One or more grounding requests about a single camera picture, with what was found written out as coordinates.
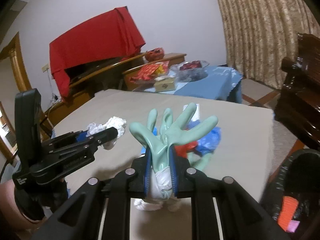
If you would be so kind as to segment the brown patterned curtain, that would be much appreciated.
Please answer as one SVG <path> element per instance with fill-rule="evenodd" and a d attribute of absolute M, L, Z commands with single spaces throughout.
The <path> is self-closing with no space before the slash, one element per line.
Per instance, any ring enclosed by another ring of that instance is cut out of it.
<path fill-rule="evenodd" d="M 319 24 L 303 0 L 218 0 L 227 64 L 276 89 L 284 83 L 283 58 L 297 57 L 299 33 L 319 36 Z"/>

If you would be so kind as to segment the blue table cloth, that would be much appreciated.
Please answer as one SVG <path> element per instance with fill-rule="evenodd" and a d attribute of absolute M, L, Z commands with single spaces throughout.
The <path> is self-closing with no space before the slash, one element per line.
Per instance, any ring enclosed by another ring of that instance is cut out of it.
<path fill-rule="evenodd" d="M 237 70 L 231 67 L 208 66 L 206 72 L 208 76 L 204 79 L 179 82 L 175 91 L 167 91 L 165 94 L 242 103 L 242 75 Z"/>

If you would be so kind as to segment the red cloth over furniture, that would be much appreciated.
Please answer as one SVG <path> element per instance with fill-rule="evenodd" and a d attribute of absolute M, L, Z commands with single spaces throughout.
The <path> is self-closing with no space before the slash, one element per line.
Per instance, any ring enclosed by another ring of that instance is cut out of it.
<path fill-rule="evenodd" d="M 128 58 L 140 53 L 145 40 L 127 7 L 119 7 L 82 22 L 49 44 L 49 65 L 60 96 L 69 96 L 66 69 L 78 65 Z"/>

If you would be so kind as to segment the red snack bags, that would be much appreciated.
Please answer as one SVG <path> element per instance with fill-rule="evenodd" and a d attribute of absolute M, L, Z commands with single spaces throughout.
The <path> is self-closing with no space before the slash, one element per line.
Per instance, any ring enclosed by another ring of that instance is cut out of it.
<path fill-rule="evenodd" d="M 143 66 L 135 76 L 130 77 L 131 83 L 148 82 L 156 77 L 166 75 L 169 71 L 169 61 L 150 63 Z"/>

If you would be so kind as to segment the red woven basket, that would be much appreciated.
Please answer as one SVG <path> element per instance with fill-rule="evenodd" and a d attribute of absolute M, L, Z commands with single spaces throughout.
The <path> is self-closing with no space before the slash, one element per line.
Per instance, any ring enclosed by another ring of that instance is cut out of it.
<path fill-rule="evenodd" d="M 153 50 L 147 51 L 145 54 L 145 59 L 148 62 L 161 60 L 164 57 L 164 49 L 163 48 L 155 48 Z"/>

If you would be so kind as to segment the blue plastic bag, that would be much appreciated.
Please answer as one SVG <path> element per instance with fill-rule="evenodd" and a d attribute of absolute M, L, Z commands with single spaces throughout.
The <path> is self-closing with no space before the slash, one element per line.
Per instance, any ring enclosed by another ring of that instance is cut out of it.
<path fill-rule="evenodd" d="M 213 153 L 221 141 L 221 128 L 214 127 L 207 135 L 188 144 L 189 151 L 193 151 L 200 156 L 204 156 L 208 153 Z"/>

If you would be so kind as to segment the red plastic bag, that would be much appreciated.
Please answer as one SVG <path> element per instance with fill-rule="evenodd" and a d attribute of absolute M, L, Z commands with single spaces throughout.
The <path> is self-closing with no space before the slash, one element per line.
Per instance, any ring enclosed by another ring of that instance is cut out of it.
<path fill-rule="evenodd" d="M 187 158 L 188 157 L 188 153 L 189 152 L 193 152 L 195 150 L 195 148 L 197 147 L 198 142 L 197 141 L 193 141 L 190 143 L 187 143 L 185 145 L 175 145 L 175 151 L 176 154 L 180 157 L 183 158 Z"/>

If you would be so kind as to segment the wooden door frame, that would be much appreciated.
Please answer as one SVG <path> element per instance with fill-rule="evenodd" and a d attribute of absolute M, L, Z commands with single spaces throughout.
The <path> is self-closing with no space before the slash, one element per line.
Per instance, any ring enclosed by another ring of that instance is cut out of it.
<path fill-rule="evenodd" d="M 14 101 L 16 93 L 31 89 L 23 62 L 20 35 L 1 50 L 1 153 L 10 159 L 16 152 Z"/>

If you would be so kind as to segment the pink paper scrap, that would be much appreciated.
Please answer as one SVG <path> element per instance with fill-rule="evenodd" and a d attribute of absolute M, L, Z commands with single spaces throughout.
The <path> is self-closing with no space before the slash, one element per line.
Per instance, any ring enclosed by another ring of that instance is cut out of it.
<path fill-rule="evenodd" d="M 288 225 L 288 227 L 287 227 L 286 232 L 288 232 L 288 233 L 295 233 L 295 231 L 297 230 L 299 224 L 300 224 L 300 221 L 298 221 L 298 220 L 291 220 L 291 221 L 289 222 L 289 225 Z"/>

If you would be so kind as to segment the cream tissue box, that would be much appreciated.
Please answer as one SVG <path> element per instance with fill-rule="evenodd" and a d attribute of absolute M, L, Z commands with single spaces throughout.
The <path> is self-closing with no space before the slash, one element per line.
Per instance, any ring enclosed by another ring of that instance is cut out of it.
<path fill-rule="evenodd" d="M 156 92 L 167 92 L 176 89 L 175 78 L 170 76 L 157 77 L 154 88 Z"/>

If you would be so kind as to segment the clear bag of fruit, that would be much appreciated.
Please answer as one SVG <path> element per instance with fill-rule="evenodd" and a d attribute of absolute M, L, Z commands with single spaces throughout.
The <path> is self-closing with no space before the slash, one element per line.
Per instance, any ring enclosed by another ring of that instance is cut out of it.
<path fill-rule="evenodd" d="M 173 74 L 178 82 L 194 82 L 207 77 L 207 61 L 190 61 L 172 65 L 169 73 Z"/>

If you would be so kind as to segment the mint green rubber glove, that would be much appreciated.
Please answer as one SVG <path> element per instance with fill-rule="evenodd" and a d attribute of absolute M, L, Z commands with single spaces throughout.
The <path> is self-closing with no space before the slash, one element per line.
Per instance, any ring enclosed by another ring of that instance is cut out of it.
<path fill-rule="evenodd" d="M 129 125 L 130 133 L 139 143 L 147 148 L 149 146 L 152 154 L 152 175 L 158 184 L 170 183 L 169 173 L 169 148 L 175 145 L 185 145 L 197 141 L 207 135 L 218 123 L 218 118 L 212 115 L 200 122 L 193 128 L 186 130 L 186 126 L 196 113 L 197 105 L 190 103 L 183 112 L 173 119 L 172 110 L 165 109 L 161 121 L 159 135 L 153 134 L 157 121 L 158 112 L 152 109 L 147 118 L 147 124 L 133 122 Z"/>

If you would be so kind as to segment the orange knitted cloth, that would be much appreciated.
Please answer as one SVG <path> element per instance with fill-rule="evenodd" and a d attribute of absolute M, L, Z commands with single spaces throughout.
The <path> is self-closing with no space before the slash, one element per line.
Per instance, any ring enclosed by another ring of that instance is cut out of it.
<path fill-rule="evenodd" d="M 288 229 L 289 224 L 294 217 L 298 204 L 299 201 L 293 197 L 283 197 L 282 206 L 278 216 L 277 223 L 284 231 Z"/>

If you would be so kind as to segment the black lined trash bin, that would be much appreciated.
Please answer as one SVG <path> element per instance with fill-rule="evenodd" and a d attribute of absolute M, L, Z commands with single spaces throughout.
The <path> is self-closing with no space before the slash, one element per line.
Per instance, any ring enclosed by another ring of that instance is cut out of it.
<path fill-rule="evenodd" d="M 284 160 L 260 200 L 276 223 L 284 196 L 299 201 L 292 220 L 300 224 L 295 233 L 285 231 L 291 239 L 319 239 L 319 163 L 318 151 L 297 150 Z"/>

